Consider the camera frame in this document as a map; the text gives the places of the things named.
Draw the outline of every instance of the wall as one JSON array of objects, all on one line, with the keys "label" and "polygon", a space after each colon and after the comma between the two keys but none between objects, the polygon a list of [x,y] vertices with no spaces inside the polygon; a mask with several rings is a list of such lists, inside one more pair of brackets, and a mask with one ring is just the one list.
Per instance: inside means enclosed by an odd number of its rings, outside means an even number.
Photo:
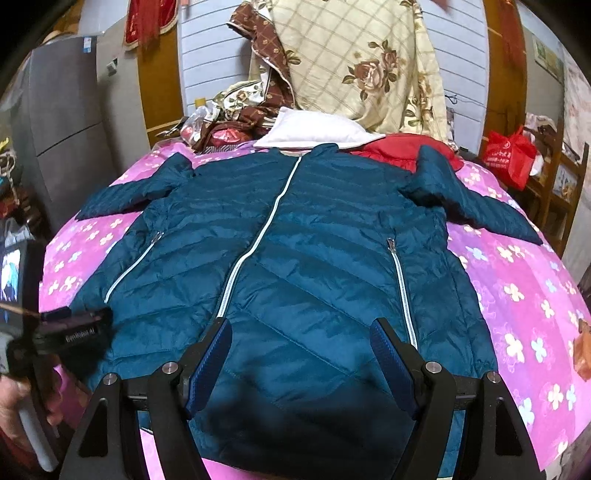
[{"label": "wall", "polygon": [[78,35],[96,35],[127,15],[128,0],[85,0]]},{"label": "wall", "polygon": [[564,61],[564,54],[558,37],[519,0],[517,1],[517,10],[519,10],[522,25]]},{"label": "wall", "polygon": [[456,95],[456,143],[478,153],[488,98],[488,33],[482,0],[449,0],[446,12],[421,2],[448,95]]},{"label": "wall", "polygon": [[534,57],[533,34],[524,28],[527,52],[527,101],[525,110],[549,116],[556,124],[564,110],[564,87],[548,71],[538,65]]},{"label": "wall", "polygon": [[180,11],[181,76],[186,112],[248,78],[249,43],[226,26],[240,0],[191,0]]}]

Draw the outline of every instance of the white pillow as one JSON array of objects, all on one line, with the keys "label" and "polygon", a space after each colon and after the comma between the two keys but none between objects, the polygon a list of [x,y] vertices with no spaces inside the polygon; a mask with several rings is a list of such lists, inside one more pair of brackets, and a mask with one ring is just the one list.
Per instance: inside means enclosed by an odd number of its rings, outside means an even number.
[{"label": "white pillow", "polygon": [[336,143],[339,148],[354,148],[385,137],[370,134],[358,123],[340,115],[292,110],[282,106],[270,132],[255,143],[256,148],[313,148]]}]

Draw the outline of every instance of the plastic bottle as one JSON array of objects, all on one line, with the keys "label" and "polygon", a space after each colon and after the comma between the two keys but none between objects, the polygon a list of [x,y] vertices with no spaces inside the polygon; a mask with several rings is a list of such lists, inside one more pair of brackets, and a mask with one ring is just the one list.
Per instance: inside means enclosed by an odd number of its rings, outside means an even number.
[{"label": "plastic bottle", "polygon": [[195,111],[187,118],[181,129],[181,138],[189,145],[194,146],[201,136],[201,125],[205,117],[209,114],[209,110],[205,104],[205,98],[195,99]]}]

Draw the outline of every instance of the red decoration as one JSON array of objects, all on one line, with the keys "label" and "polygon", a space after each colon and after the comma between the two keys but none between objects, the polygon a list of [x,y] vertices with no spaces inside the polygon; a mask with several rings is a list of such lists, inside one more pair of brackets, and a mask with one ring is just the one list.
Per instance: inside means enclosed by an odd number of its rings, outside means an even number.
[{"label": "red decoration", "polygon": [[517,6],[513,0],[499,0],[501,35],[505,44],[505,57],[520,71],[525,71],[525,40]]},{"label": "red decoration", "polygon": [[125,48],[132,50],[166,33],[176,25],[177,14],[177,0],[129,0],[123,40]]}]

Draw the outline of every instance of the red plastic bag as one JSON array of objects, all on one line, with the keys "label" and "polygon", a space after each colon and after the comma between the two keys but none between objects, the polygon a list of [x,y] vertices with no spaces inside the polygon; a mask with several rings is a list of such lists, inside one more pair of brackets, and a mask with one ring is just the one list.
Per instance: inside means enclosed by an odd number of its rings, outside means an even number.
[{"label": "red plastic bag", "polygon": [[497,179],[518,190],[525,188],[538,152],[522,132],[523,127],[520,127],[509,138],[491,132],[482,160]]}]

